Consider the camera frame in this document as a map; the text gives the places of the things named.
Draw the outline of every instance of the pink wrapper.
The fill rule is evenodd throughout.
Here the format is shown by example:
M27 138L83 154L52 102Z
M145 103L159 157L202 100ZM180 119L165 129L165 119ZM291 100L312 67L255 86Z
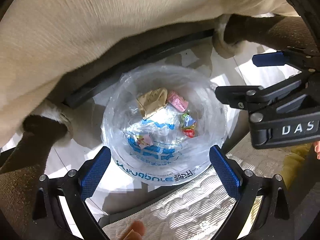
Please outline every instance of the pink wrapper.
M179 96L175 91L168 93L167 100L179 111L184 112L188 107L188 101L184 100L183 97Z

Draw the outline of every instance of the beige fabric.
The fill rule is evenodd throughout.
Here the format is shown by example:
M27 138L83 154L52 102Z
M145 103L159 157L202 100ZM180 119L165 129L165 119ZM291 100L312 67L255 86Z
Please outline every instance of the beige fabric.
M0 22L0 146L61 76L124 37L223 13L295 15L285 0L14 0Z

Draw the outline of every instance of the human hand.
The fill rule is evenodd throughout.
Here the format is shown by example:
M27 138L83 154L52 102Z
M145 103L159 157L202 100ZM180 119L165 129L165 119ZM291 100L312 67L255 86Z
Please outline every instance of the human hand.
M142 240L146 228L141 221L134 221L131 226L122 234L119 240Z
M317 159L320 160L320 141L316 141L313 143L315 147L315 152L317 153Z

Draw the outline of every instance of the crumpled wrapper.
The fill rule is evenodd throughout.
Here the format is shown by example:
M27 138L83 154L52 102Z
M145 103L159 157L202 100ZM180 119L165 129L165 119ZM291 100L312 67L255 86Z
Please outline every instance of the crumpled wrapper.
M168 96L166 88L151 90L137 98L138 107L144 120L154 115L158 110L164 108Z

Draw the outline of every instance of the blue gripper pad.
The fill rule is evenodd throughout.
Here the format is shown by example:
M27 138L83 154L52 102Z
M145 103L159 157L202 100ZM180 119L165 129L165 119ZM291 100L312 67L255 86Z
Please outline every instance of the blue gripper pad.
M103 146L92 160L85 161L81 166L79 169L79 183L83 201L86 198L92 197L110 161L110 149Z
M227 157L220 153L219 147L215 145L210 148L209 159L228 195L238 200L242 180L231 169L226 161Z

